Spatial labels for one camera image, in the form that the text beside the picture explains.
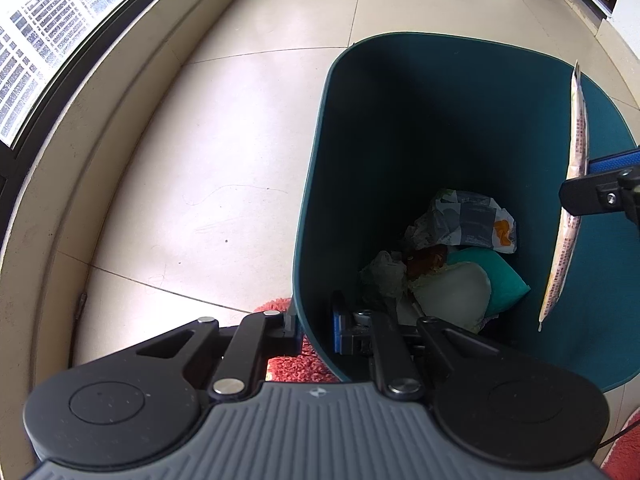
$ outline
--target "teal sponge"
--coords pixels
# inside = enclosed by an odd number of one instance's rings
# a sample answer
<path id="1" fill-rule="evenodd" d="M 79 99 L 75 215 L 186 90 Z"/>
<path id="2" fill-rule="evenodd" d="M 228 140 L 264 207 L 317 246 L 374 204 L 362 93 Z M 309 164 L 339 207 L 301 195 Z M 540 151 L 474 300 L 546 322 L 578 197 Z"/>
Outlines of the teal sponge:
<path id="1" fill-rule="evenodd" d="M 509 310 L 531 290 L 530 286 L 522 281 L 518 273 L 511 269 L 500 254 L 491 249 L 471 247 L 455 251 L 447 256 L 447 265 L 460 262 L 478 264 L 489 277 L 491 298 L 484 314 L 485 317 L 496 316 L 505 310 Z"/>

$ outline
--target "trash bin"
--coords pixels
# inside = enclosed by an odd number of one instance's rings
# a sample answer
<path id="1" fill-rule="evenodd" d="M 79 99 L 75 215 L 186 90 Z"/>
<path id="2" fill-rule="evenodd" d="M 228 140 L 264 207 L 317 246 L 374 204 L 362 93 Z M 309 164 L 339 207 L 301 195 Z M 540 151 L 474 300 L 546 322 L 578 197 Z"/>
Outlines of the trash bin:
<path id="1" fill-rule="evenodd" d="M 330 294 L 359 298 L 358 271 L 394 247 L 440 188 L 493 197 L 516 219 L 505 260 L 531 287 L 500 316 L 501 342 L 606 391 L 640 368 L 640 241 L 623 213 L 584 217 L 562 297 L 538 332 L 558 232 L 570 130 L 567 63 L 439 34 L 395 33 L 348 48 L 329 71 L 294 260 L 294 303 L 342 380 L 366 359 L 332 350 Z M 582 77 L 590 157 L 635 147 L 606 94 Z"/>

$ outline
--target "tiled floor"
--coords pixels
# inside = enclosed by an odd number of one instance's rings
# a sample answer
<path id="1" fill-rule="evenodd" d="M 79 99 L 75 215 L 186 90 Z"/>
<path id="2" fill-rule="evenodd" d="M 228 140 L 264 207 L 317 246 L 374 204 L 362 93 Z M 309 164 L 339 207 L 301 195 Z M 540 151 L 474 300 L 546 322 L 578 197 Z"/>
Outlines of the tiled floor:
<path id="1" fill-rule="evenodd" d="M 291 295 L 298 212 L 322 85 L 349 44 L 445 32 L 573 63 L 640 139 L 638 105 L 563 0 L 236 0 L 145 133 L 106 221 L 77 361 L 202 314 Z"/>

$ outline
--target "white crosshair logo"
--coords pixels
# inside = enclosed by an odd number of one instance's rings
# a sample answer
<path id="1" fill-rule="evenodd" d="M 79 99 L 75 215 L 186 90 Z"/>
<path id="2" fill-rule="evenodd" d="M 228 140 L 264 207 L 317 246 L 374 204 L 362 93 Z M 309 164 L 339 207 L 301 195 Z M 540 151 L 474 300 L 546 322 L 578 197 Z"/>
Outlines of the white crosshair logo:
<path id="1" fill-rule="evenodd" d="M 315 388 L 309 390 L 309 394 L 313 395 L 316 399 L 324 397 L 327 393 L 328 391 L 324 388 L 321 388 L 320 386 L 316 386 Z"/>

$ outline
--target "thin wrapper held by gripper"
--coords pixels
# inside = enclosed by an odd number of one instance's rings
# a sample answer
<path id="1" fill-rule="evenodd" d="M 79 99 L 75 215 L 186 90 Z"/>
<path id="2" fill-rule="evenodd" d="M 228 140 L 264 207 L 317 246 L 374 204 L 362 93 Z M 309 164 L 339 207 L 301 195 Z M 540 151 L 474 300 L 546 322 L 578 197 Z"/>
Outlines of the thin wrapper held by gripper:
<path id="1" fill-rule="evenodd" d="M 587 123 L 587 109 L 582 95 L 580 82 L 580 66 L 575 64 L 571 77 L 571 140 L 569 143 L 569 166 L 566 170 L 567 179 L 585 176 L 587 174 L 587 158 L 589 155 L 589 127 Z M 560 225 L 551 272 L 546 282 L 545 299 L 540 308 L 538 331 L 542 330 L 542 322 L 551 312 L 564 287 L 571 258 L 574 255 L 575 241 L 580 229 L 580 217 L 572 216 L 564 208 L 560 211 Z"/>

